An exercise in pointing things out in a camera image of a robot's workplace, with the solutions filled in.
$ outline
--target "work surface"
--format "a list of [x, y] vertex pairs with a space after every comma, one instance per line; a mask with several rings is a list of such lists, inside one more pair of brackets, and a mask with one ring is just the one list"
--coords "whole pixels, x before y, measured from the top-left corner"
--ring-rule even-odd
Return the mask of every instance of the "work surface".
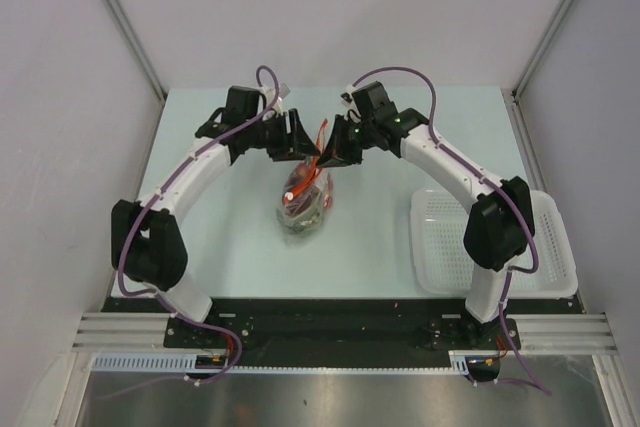
[[[166, 381], [110, 401], [95, 397], [152, 378], [93, 373], [82, 427], [402, 426], [606, 427], [611, 425], [590, 357], [531, 360], [553, 390], [483, 386], [461, 376], [233, 374], [194, 388]], [[513, 357], [503, 376], [521, 376]]]
[[[425, 114], [424, 87], [387, 87], [398, 110]], [[342, 89], [292, 88], [311, 137], [325, 117], [344, 113]], [[485, 168], [524, 178], [524, 167], [498, 87], [438, 87], [436, 127]], [[226, 89], [169, 93], [142, 193], [155, 189], [190, 148], [197, 128], [224, 106]], [[249, 151], [193, 206], [181, 232], [188, 269], [212, 297], [427, 297], [411, 259], [409, 210], [419, 188], [441, 187], [390, 152], [364, 152], [360, 166], [332, 169], [334, 205], [320, 232], [292, 242], [276, 220], [283, 184], [294, 163], [273, 163]], [[119, 295], [117, 286], [113, 295]]]

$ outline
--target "stainless steel surface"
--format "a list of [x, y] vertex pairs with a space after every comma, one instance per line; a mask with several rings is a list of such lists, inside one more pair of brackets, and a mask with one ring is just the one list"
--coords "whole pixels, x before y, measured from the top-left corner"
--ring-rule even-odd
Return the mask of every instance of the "stainless steel surface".
[[111, 14], [113, 20], [116, 23], [116, 26], [122, 33], [122, 36], [128, 45], [131, 53], [133, 54], [135, 60], [138, 65], [142, 69], [149, 86], [154, 91], [161, 105], [164, 105], [165, 98], [167, 97], [166, 92], [162, 88], [162, 84], [160, 83], [160, 79], [158, 78], [158, 74], [156, 73], [151, 61], [149, 60], [149, 56], [145, 52], [142, 47], [142, 43], [138, 38], [135, 30], [131, 26], [131, 22], [127, 17], [122, 5], [119, 0], [103, 0], [104, 5], [107, 10]]
[[[135, 426], [610, 426], [590, 357], [537, 357], [553, 397], [512, 385], [473, 388], [462, 377], [232, 375], [202, 387], [158, 383], [109, 401], [143, 374], [94, 373], [81, 427]], [[520, 376], [507, 359], [504, 376]]]
[[545, 32], [542, 35], [542, 38], [540, 39], [540, 42], [536, 46], [536, 49], [533, 51], [533, 54], [529, 59], [529, 61], [527, 62], [527, 66], [525, 67], [524, 72], [520, 76], [520, 79], [518, 80], [518, 83], [514, 88], [516, 99], [519, 99], [520, 97], [522, 97], [522, 93], [527, 88], [527, 85], [529, 84], [529, 80], [531, 80], [531, 77], [536, 71], [536, 68], [544, 58], [544, 55], [547, 52], [547, 49], [549, 48], [549, 46], [555, 39], [556, 34], [562, 27], [567, 17], [567, 14], [571, 9], [571, 6], [574, 4], [574, 2], [575, 0], [560, 0], [558, 7], [556, 7], [555, 12], [551, 16], [551, 21], [549, 22], [549, 25], [547, 25]]

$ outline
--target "cable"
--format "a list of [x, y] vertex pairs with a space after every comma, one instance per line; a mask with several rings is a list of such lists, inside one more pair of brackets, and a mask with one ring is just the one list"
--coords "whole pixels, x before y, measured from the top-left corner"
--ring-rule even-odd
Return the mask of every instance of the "cable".
[[498, 349], [499, 349], [498, 353], [500, 354], [500, 357], [498, 357], [498, 360], [502, 360], [509, 353], [509, 347], [507, 347], [507, 344], [505, 343], [505, 341], [502, 340], [502, 337], [500, 336], [500, 334], [496, 335], [496, 343], [498, 344]]
[[504, 190], [502, 190], [501, 187], [496, 185], [491, 180], [487, 179], [484, 176], [484, 174], [480, 170], [478, 170], [473, 164], [471, 164], [466, 159], [464, 159], [463, 157], [458, 155], [454, 150], [452, 150], [448, 145], [443, 143], [438, 138], [438, 136], [436, 134], [436, 131], [435, 131], [435, 127], [434, 127], [434, 120], [435, 120], [435, 114], [436, 114], [436, 89], [435, 89], [435, 86], [433, 85], [433, 82], [431, 82], [431, 80], [426, 75], [424, 75], [422, 72], [420, 72], [420, 71], [418, 71], [416, 69], [412, 69], [410, 67], [400, 67], [400, 66], [381, 67], [379, 69], [374, 69], [374, 70], [372, 70], [370, 72], [367, 72], [366, 74], [358, 77], [358, 79], [352, 85], [355, 87], [360, 82], [362, 82], [363, 80], [367, 79], [368, 77], [371, 77], [372, 75], [379, 74], [379, 73], [382, 73], [382, 72], [393, 72], [393, 71], [408, 72], [410, 74], [416, 75], [416, 76], [420, 77], [429, 86], [429, 90], [431, 91], [431, 107], [429, 109], [429, 124], [428, 124], [427, 127], [428, 127], [429, 136], [431, 137], [431, 140], [436, 145], [436, 147], [441, 148], [444, 152], [447, 153], [447, 155], [449, 155], [449, 157], [454, 159], [456, 162], [458, 162], [460, 165], [462, 165], [464, 168], [466, 168], [469, 172], [471, 172], [475, 177], [477, 177], [480, 180], [481, 183], [484, 182], [492, 190], [497, 192], [500, 197], [502, 197], [502, 199], [507, 203], [507, 205], [509, 206], [509, 208], [511, 209], [513, 214], [516, 216], [516, 219], [518, 220], [518, 223], [520, 224], [520, 227], [524, 231], [525, 237], [527, 239], [527, 244], [529, 244], [529, 248], [531, 250], [531, 257], [533, 258], [533, 266], [531, 267], [531, 269], [525, 269], [523, 267], [518, 267], [518, 266], [511, 266], [511, 267], [508, 267], [508, 269], [507, 269], [507, 275], [506, 275], [506, 278], [505, 278], [504, 287], [502, 289], [502, 294], [501, 294], [500, 300], [498, 302], [498, 317], [500, 318], [500, 326], [502, 327], [502, 330], [504, 331], [504, 334], [505, 334], [505, 337], [507, 339], [507, 342], [509, 343], [509, 346], [513, 350], [513, 353], [515, 354], [516, 358], [520, 362], [520, 365], [522, 366], [524, 371], [531, 378], [532, 382], [530, 382], [528, 380], [524, 380], [524, 379], [501, 379], [501, 380], [499, 380], [497, 382], [490, 382], [490, 383], [491, 384], [494, 384], [494, 383], [526, 384], [526, 385], [529, 385], [531, 387], [535, 387], [535, 388], [543, 391], [547, 395], [551, 395], [551, 390], [548, 387], [546, 387], [542, 382], [540, 382], [538, 380], [538, 378], [534, 375], [534, 373], [531, 371], [531, 368], [529, 367], [529, 365], [525, 361], [524, 357], [522, 356], [522, 354], [518, 350], [518, 347], [516, 346], [515, 342], [513, 341], [511, 336], [509, 335], [509, 328], [507, 327], [507, 320], [506, 320], [505, 313], [504, 313], [504, 304], [505, 304], [505, 302], [507, 300], [507, 295], [509, 293], [509, 287], [511, 286], [511, 278], [513, 276], [513, 271], [523, 272], [523, 273], [526, 273], [526, 274], [534, 274], [534, 273], [536, 273], [538, 271], [538, 268], [539, 268], [539, 265], [540, 265], [540, 258], [538, 256], [538, 249], [536, 248], [536, 244], [535, 244], [535, 241], [533, 240], [533, 235], [531, 235], [531, 231], [529, 230], [529, 226], [527, 225], [526, 221], [524, 220], [522, 212], [520, 212], [520, 209], [518, 209], [518, 206], [516, 206], [516, 204], [511, 200], [511, 198], [506, 194], [506, 192], [504, 192]]
[[[237, 127], [234, 127], [233, 129], [225, 132], [224, 134], [216, 137], [215, 139], [211, 140], [210, 142], [207, 142], [204, 146], [200, 147], [195, 152], [195, 156], [194, 156], [195, 158], [197, 158], [198, 156], [202, 155], [204, 152], [209, 150], [214, 145], [219, 144], [221, 141], [223, 141], [225, 139], [228, 139], [232, 135], [240, 132], [242, 129], [246, 129], [250, 125], [252, 125], [255, 122], [259, 121], [262, 117], [264, 117], [265, 114], [267, 114], [268, 112], [270, 112], [273, 109], [273, 107], [276, 105], [276, 102], [278, 101], [278, 97], [280, 96], [280, 84], [278, 82], [278, 77], [276, 76], [275, 72], [270, 67], [268, 67], [266, 65], [261, 65], [256, 69], [256, 80], [257, 80], [258, 85], [260, 87], [262, 87], [262, 80], [260, 78], [260, 74], [263, 71], [266, 71], [271, 76], [271, 79], [273, 80], [273, 83], [274, 83], [275, 93], [274, 93], [274, 97], [271, 100], [271, 102], [269, 103], [269, 105], [267, 105], [261, 112], [259, 112], [257, 115], [255, 115], [251, 119], [247, 120], [245, 123], [243, 123], [243, 124], [241, 124], [241, 125], [239, 125]], [[173, 306], [171, 304], [169, 304], [169, 302], [167, 302], [167, 300], [164, 297], [162, 297], [161, 292], [157, 291], [156, 289], [142, 289], [142, 290], [138, 290], [136, 292], [133, 292], [133, 291], [128, 290], [126, 288], [126, 286], [125, 286], [125, 283], [124, 283], [124, 269], [125, 269], [126, 259], [127, 259], [127, 256], [129, 255], [129, 250], [131, 249], [131, 244], [133, 243], [133, 240], [135, 239], [135, 236], [136, 236], [138, 230], [140, 229], [140, 225], [142, 224], [145, 216], [151, 210], [153, 205], [160, 199], [160, 196], [162, 194], [164, 194], [169, 189], [169, 187], [171, 187], [171, 185], [176, 181], [176, 179], [180, 176], [180, 174], [182, 174], [185, 171], [185, 169], [195, 160], [194, 157], [189, 156], [180, 165], [178, 165], [178, 167], [173, 171], [173, 173], [169, 176], [169, 178], [160, 187], [159, 194], [154, 194], [151, 197], [151, 199], [149, 199], [149, 201], [146, 203], [146, 205], [144, 205], [144, 207], [142, 208], [142, 210], [140, 211], [140, 213], [136, 217], [135, 221], [133, 222], [133, 224], [131, 226], [131, 229], [129, 230], [129, 233], [127, 234], [127, 237], [125, 239], [124, 245], [122, 247], [122, 252], [120, 253], [120, 258], [118, 259], [118, 270], [117, 270], [116, 278], [117, 278], [117, 281], [118, 281], [118, 287], [120, 289], [120, 292], [122, 292], [122, 294], [125, 297], [137, 297], [137, 296], [142, 295], [142, 294], [154, 294], [156, 296], [156, 299], [158, 300], [158, 302], [163, 307], [165, 307], [169, 312], [171, 312], [172, 315], [174, 315], [175, 317], [179, 318], [183, 322], [191, 324], [191, 325], [193, 325], [195, 327], [199, 327], [201, 329], [207, 329], [207, 330], [213, 330], [215, 332], [220, 332], [220, 333], [222, 333], [222, 334], [224, 334], [224, 335], [226, 335], [228, 337], [231, 337], [236, 342], [236, 345], [238, 346], [238, 350], [236, 352], [236, 355], [233, 357], [233, 360], [228, 362], [228, 364], [225, 367], [223, 367], [218, 373], [216, 373], [212, 377], [207, 378], [207, 379], [203, 379], [203, 380], [197, 380], [197, 381], [194, 382], [195, 385], [202, 385], [202, 384], [209, 384], [209, 383], [217, 380], [218, 378], [220, 378], [223, 374], [225, 374], [227, 371], [232, 369], [238, 363], [238, 361], [240, 360], [240, 356], [242, 355], [242, 342], [241, 342], [240, 338], [234, 332], [232, 332], [231, 330], [224, 329], [222, 327], [217, 327], [215, 325], [209, 325], [209, 324], [205, 324], [205, 323], [202, 323], [202, 322], [197, 322], [197, 321], [195, 321], [193, 319], [190, 319], [190, 318], [184, 316], [183, 314], [177, 312], [176, 309], [174, 309]], [[173, 375], [172, 376], [159, 377], [159, 378], [156, 378], [156, 379], [152, 379], [151, 381], [143, 382], [141, 384], [128, 387], [128, 388], [120, 390], [118, 392], [114, 392], [114, 393], [108, 394], [106, 396], [99, 397], [99, 399], [102, 399], [102, 400], [111, 399], [111, 398], [117, 397], [119, 395], [122, 395], [122, 394], [125, 394], [125, 393], [128, 393], [128, 392], [132, 392], [132, 391], [137, 390], [139, 388], [146, 387], [147, 385], [155, 384], [156, 382], [160, 382], [160, 381], [163, 381], [163, 380], [169, 380], [169, 379], [175, 380], [175, 379], [178, 379], [178, 378], [183, 378], [183, 377], [177, 377], [177, 376], [173, 376]]]
[[352, 109], [347, 110], [347, 117], [349, 117], [349, 120], [351, 121], [353, 121], [353, 119], [351, 118], [352, 116], [356, 118], [356, 122], [360, 122], [362, 120], [362, 117], [360, 117], [360, 114], [356, 113], [355, 110], [352, 110]]

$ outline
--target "black base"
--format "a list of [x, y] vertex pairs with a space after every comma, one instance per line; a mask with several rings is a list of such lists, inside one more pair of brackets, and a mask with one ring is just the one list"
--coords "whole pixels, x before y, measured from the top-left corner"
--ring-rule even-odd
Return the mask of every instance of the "black base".
[[[235, 332], [243, 344], [240, 365], [295, 368], [449, 367], [448, 350], [497, 350], [499, 326], [468, 334], [464, 299], [437, 300], [275, 300], [216, 299], [206, 320]], [[163, 312], [154, 299], [109, 298], [105, 312]], [[508, 314], [577, 314], [569, 300], [511, 300]], [[517, 326], [509, 330], [519, 345]], [[164, 346], [226, 349], [224, 336], [169, 319]]]

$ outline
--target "light blue table surface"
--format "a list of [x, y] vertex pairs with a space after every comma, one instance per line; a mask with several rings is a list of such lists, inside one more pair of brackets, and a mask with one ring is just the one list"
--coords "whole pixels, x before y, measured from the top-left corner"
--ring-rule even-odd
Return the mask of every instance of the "light blue table surface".
[[[399, 110], [425, 114], [423, 87], [387, 87]], [[309, 135], [325, 117], [343, 113], [341, 88], [292, 88], [285, 108], [297, 108]], [[485, 168], [505, 177], [524, 167], [498, 87], [437, 88], [436, 127]], [[196, 129], [225, 103], [226, 89], [172, 89], [142, 192], [153, 190], [188, 151]], [[249, 151], [214, 182], [181, 226], [188, 269], [212, 297], [427, 297], [411, 260], [411, 195], [439, 185], [390, 152], [369, 150], [360, 166], [333, 169], [334, 205], [322, 230], [290, 242], [276, 206], [294, 163], [273, 163]], [[113, 295], [118, 296], [117, 286]]]

